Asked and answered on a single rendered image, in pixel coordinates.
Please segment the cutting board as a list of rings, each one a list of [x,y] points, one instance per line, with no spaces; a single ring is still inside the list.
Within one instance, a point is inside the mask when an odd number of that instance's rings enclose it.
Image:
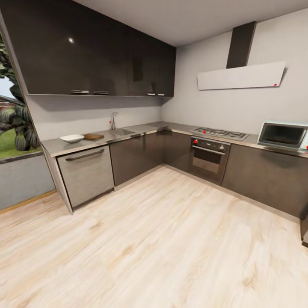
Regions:
[[[87,139],[87,140],[98,140],[104,137],[104,135],[94,135],[94,134],[84,134],[83,135],[84,138],[83,139]]]

